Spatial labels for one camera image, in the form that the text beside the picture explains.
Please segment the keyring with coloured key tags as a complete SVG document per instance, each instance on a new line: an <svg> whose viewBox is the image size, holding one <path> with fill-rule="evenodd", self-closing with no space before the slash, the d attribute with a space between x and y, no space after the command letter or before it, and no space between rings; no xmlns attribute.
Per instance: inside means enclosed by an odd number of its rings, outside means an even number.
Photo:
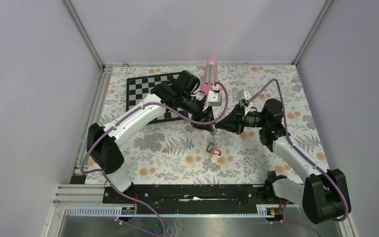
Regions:
<svg viewBox="0 0 379 237"><path fill-rule="evenodd" d="M217 147L216 139L217 139L217 129L214 128L213 131L211 132L211 141L206 148L206 152L209 155L208 157L209 159L212 159L213 157L220 158L222 155L222 152Z"/></svg>

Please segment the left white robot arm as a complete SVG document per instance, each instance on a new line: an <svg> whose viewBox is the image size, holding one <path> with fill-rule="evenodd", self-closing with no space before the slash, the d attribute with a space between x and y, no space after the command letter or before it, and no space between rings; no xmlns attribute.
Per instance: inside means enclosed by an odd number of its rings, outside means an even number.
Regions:
<svg viewBox="0 0 379 237"><path fill-rule="evenodd" d="M187 70L128 79L126 89L128 111L104 125L89 127L84 157L98 164L98 171L116 188L114 196L122 203L133 198L133 190L120 147L145 125L166 115L213 132L212 108L223 101L217 82L205 83Z"/></svg>

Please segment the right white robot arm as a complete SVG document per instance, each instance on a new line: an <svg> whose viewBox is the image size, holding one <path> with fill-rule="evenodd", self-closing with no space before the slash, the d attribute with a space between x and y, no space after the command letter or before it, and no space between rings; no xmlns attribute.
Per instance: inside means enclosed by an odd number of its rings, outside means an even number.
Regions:
<svg viewBox="0 0 379 237"><path fill-rule="evenodd" d="M215 127L241 134L246 127L258 127L261 143L282 158L301 178L302 183L271 172L264 182L264 199L276 203L281 198L301 206L314 224L342 221L351 211L346 177L339 169L323 170L291 140L283 125L284 106L268 99L261 112L246 112L237 104Z"/></svg>

